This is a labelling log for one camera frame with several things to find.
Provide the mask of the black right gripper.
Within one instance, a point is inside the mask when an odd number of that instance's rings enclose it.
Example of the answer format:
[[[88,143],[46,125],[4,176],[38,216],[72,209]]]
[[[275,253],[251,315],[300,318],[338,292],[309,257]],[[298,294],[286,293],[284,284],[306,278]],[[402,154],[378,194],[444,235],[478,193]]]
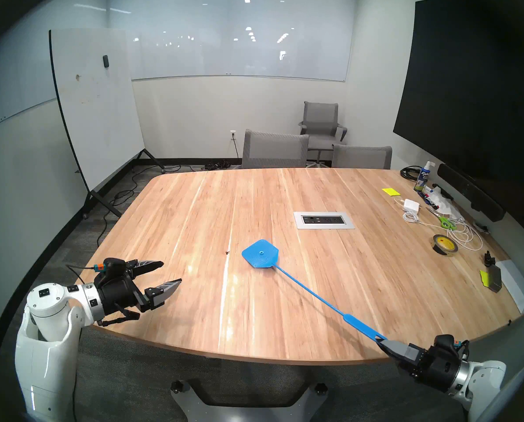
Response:
[[[434,344],[426,351],[397,340],[377,338],[376,343],[416,382],[440,392],[450,390],[461,368],[462,360],[454,344]]]

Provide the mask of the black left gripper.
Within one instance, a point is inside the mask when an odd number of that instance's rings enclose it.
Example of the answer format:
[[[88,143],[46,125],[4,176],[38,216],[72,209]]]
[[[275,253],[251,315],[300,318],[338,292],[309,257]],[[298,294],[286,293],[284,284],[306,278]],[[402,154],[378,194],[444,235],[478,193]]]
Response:
[[[127,269],[131,276],[140,276],[163,267],[160,260],[127,261]],[[106,278],[105,272],[100,272],[94,279],[94,286],[98,291],[104,317],[113,313],[122,313],[122,317],[114,320],[96,320],[97,325],[107,327],[126,321],[136,321],[140,313],[151,311],[164,305],[165,301],[173,295],[182,282],[176,279],[165,282],[157,287],[149,287],[142,294],[133,283],[128,272],[118,276]]]

